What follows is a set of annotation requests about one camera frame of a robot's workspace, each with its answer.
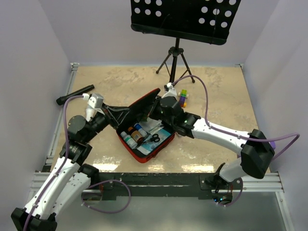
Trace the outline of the white blue medicine bottle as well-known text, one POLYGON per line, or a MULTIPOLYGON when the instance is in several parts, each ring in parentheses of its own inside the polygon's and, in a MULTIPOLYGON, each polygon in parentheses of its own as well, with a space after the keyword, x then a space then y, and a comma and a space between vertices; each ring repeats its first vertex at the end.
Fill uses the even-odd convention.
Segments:
POLYGON ((148 133, 141 127, 141 125, 139 123, 135 123, 134 124, 134 128, 143 136, 147 136, 148 133))

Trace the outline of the white gauze plastic bag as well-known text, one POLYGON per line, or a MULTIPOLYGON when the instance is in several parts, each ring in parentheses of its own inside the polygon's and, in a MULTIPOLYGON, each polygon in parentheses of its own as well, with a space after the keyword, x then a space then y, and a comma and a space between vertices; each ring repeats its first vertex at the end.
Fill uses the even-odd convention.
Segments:
POLYGON ((158 127, 161 127, 162 121, 147 118, 146 121, 141 121, 139 124, 143 128, 143 130, 150 133, 152 129, 156 129, 158 127))

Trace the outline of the brown medicine bottle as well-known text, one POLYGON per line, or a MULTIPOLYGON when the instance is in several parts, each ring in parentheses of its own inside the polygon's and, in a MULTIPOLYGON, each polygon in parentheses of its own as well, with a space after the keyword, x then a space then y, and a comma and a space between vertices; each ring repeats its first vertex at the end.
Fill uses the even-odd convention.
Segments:
POLYGON ((134 127, 129 127, 128 133, 137 144, 143 143, 144 137, 134 127))

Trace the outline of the white green medicine bottle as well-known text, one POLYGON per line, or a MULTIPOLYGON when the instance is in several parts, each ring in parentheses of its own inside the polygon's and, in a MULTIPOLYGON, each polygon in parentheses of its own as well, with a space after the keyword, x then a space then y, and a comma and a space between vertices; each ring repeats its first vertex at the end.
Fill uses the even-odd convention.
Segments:
POLYGON ((125 131, 122 131, 120 135, 131 149, 135 149, 138 146, 138 144, 134 141, 134 139, 125 131))

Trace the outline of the black handled scissors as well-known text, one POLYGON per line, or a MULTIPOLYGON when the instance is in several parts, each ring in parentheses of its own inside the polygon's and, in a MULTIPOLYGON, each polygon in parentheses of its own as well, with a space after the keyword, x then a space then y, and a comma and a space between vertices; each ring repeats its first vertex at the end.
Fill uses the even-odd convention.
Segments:
POLYGON ((149 136, 147 136, 142 144, 158 143, 158 142, 160 142, 160 138, 159 138, 159 135, 156 133, 156 134, 153 134, 153 135, 150 134, 149 136))

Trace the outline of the red black medicine kit case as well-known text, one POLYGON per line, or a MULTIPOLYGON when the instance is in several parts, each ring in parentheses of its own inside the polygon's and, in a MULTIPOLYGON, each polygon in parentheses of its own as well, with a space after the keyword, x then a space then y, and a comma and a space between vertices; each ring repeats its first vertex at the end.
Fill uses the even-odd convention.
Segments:
POLYGON ((145 94, 129 106, 116 133, 128 152, 140 163, 146 163, 175 137, 175 131, 161 119, 151 119, 148 113, 158 99, 159 88, 145 94))

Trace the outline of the blue medical pouch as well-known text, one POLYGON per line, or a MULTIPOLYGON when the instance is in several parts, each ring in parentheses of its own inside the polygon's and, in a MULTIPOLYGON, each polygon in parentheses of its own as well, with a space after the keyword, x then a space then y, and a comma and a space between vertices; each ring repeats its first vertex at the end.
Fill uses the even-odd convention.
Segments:
POLYGON ((164 128, 157 128, 153 130, 146 140, 137 148, 143 155, 149 155, 156 149, 163 141, 171 135, 170 132, 164 128))

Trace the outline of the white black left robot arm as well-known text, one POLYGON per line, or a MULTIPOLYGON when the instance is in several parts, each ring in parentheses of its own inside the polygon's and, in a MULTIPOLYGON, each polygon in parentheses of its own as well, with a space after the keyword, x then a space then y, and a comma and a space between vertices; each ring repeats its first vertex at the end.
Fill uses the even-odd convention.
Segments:
POLYGON ((104 104, 89 121, 82 115, 64 120, 65 143, 53 170, 33 198, 11 214, 17 230, 56 230, 59 216, 75 198, 100 183, 98 169, 84 163, 92 150, 89 142, 108 125, 118 128, 129 113, 129 107, 104 104))

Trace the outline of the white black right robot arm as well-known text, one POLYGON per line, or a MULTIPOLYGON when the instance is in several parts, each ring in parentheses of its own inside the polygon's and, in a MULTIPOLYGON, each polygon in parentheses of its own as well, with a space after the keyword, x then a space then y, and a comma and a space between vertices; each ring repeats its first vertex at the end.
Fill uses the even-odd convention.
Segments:
POLYGON ((227 148, 237 155, 235 161, 223 163, 208 184, 226 189, 232 181, 243 176, 264 178, 274 157, 274 149, 264 134, 257 129, 252 132, 235 131, 208 123, 198 115, 185 112, 175 97, 158 97, 150 112, 150 118, 162 120, 181 136, 201 139, 227 148))

